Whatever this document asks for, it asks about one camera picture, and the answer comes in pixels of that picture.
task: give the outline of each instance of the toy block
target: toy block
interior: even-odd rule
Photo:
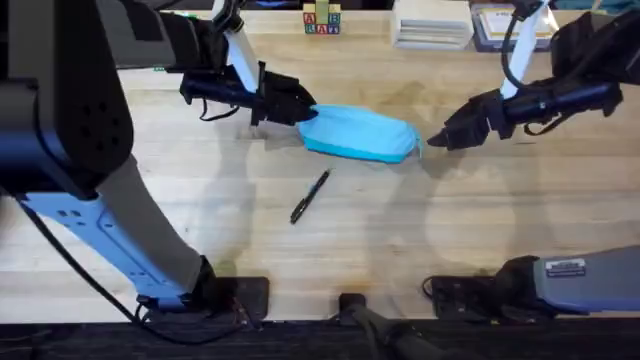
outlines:
[[[329,13],[329,25],[340,24],[340,13]]]
[[[316,0],[316,24],[329,23],[329,0]]]
[[[305,24],[304,32],[307,34],[315,34],[316,33],[316,24]]]
[[[302,4],[302,12],[303,13],[316,13],[316,4],[313,3],[304,3]]]
[[[303,17],[304,23],[306,25],[315,24],[316,23],[316,14],[315,13],[303,13],[302,17]]]
[[[306,34],[340,34],[340,4],[330,4],[332,0],[314,0],[315,3],[302,4],[302,19]]]
[[[328,30],[330,35],[338,35],[340,34],[340,25],[329,25]]]

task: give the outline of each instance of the letter on block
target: letter on block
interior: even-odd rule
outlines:
[[[340,34],[340,25],[329,25],[329,34],[331,35]]]
[[[307,34],[315,34],[316,33],[316,24],[305,24],[304,32]]]
[[[329,13],[329,25],[340,24],[340,13]]]
[[[316,14],[315,13],[304,13],[304,14],[302,14],[302,17],[304,18],[304,23],[307,24],[307,25],[316,23]]]

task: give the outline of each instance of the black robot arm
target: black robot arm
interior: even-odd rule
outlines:
[[[551,39],[553,77],[524,85],[508,76],[519,89],[514,97],[504,99],[493,90],[471,98],[428,144],[464,149],[482,145],[492,130],[507,139],[524,125],[535,136],[580,112],[611,115],[623,100],[620,83],[640,84],[639,30],[640,10],[618,17],[585,13]],[[530,124],[546,126],[534,131]]]
[[[97,5],[116,66],[183,73],[180,93],[189,105],[202,99],[249,108],[253,126],[264,120],[291,126],[315,116],[315,100],[298,79],[266,71],[256,60],[239,17],[241,1],[214,2],[211,20],[132,0]]]
[[[145,188],[131,154],[133,122],[116,70],[161,66],[185,76],[225,76],[218,84],[222,94],[295,98],[290,90],[301,88],[297,80],[282,77],[290,88],[277,87],[272,80],[279,75],[268,72],[252,88],[250,57],[242,56],[252,53],[240,31],[238,4],[216,3],[217,15],[203,21],[130,0],[0,1],[0,188],[61,254],[36,213],[92,247],[130,280],[148,309],[223,314],[242,303],[247,316],[261,319],[268,280],[216,277]],[[257,100],[239,105],[258,114],[278,107]],[[303,120],[279,114],[269,120]]]

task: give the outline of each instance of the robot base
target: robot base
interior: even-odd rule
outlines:
[[[215,299],[214,312],[203,310],[175,313],[150,309],[145,317],[155,323],[189,324],[206,321],[220,325],[245,320],[256,323],[266,318],[269,309],[269,280],[266,277],[219,277],[214,281],[216,294],[219,294]],[[238,306],[246,310],[247,316],[244,319]]]

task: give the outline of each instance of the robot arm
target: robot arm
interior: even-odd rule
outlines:
[[[484,360],[479,355],[459,349],[438,348],[409,322],[386,319],[371,311],[362,294],[341,294],[338,306],[340,311],[332,319],[341,326],[362,327],[369,341],[372,359]]]
[[[535,24],[531,20],[540,8],[532,17],[530,10],[542,3],[533,0],[525,4],[533,7],[516,6],[512,24],[515,19],[527,18],[523,32],[531,35]],[[640,42],[633,35],[639,28],[638,10],[615,18],[584,14],[562,27],[551,40],[553,77],[530,85],[520,83],[519,78],[533,51],[532,46],[527,46],[533,43],[531,36],[518,40],[509,67],[504,66],[508,44],[505,39],[503,68],[508,79],[503,87],[470,99],[427,142],[449,150],[464,149],[482,145],[491,130],[498,132],[500,139],[507,139],[516,126],[525,125],[528,135],[541,135],[579,112],[602,110],[605,117],[611,115],[623,99],[620,83],[640,84]],[[536,133],[530,124],[547,127]]]
[[[514,19],[539,13],[535,9],[541,4],[521,2]],[[609,116],[622,102],[619,84],[640,84],[640,41],[634,35],[640,11],[616,18],[586,13],[562,27],[551,43],[554,76],[524,85],[520,79],[533,49],[533,18],[523,24],[525,36],[518,40],[503,87],[472,98],[429,144],[463,149],[482,145],[491,130],[506,139],[524,124],[527,134],[541,135],[579,112],[602,110]],[[549,125],[534,133],[528,127],[532,123]],[[637,311],[640,292],[632,274],[640,270],[639,256],[640,246],[570,257],[525,256],[508,261],[495,276],[431,277],[425,295],[439,318],[474,322],[529,323],[559,314]]]
[[[116,67],[184,74],[181,92],[252,109],[252,124],[314,116],[297,79],[253,56],[235,0],[211,21],[131,0],[8,0],[0,9],[0,186],[66,226],[160,312],[266,316],[265,278],[217,278],[146,190],[131,155],[133,125]]]

